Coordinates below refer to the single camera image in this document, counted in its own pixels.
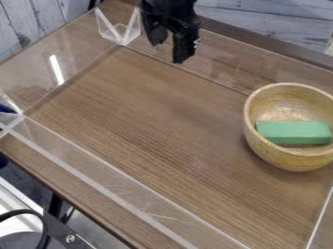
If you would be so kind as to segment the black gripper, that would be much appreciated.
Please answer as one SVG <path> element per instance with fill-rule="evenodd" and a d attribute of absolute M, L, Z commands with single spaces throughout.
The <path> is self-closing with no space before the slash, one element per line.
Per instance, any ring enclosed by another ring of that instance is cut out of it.
<path fill-rule="evenodd" d="M 140 0 L 143 26 L 152 46 L 172 34 L 172 62 L 179 64 L 195 54 L 200 45 L 200 21 L 193 6 L 196 0 Z"/>

